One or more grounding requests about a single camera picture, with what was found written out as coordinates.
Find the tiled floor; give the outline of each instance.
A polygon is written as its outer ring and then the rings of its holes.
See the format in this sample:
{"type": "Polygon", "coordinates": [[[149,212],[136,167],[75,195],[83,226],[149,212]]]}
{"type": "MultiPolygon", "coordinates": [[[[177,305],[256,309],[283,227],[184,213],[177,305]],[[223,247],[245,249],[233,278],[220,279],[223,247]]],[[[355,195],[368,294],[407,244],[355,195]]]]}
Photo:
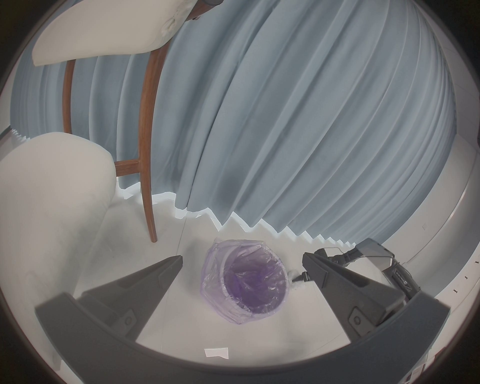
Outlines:
{"type": "MultiPolygon", "coordinates": [[[[175,209],[172,198],[171,193],[154,196],[158,242],[151,243],[138,185],[127,191],[117,190],[75,296],[181,254],[183,268],[140,334],[138,343],[181,359],[234,366],[302,360],[348,343],[314,283],[292,290],[283,308],[273,316],[236,325],[208,306],[200,295],[200,281],[206,251],[216,238],[263,240],[288,271],[303,270],[304,252],[333,247],[329,249],[333,255],[346,251],[349,246],[312,240],[308,236],[295,237],[289,230],[276,234],[264,222],[248,228],[236,215],[220,227],[207,211],[192,214],[175,209]],[[229,359],[206,357],[205,348],[228,348],[229,359]]],[[[384,281],[380,271],[367,259],[351,266],[359,273],[384,281]]]]}

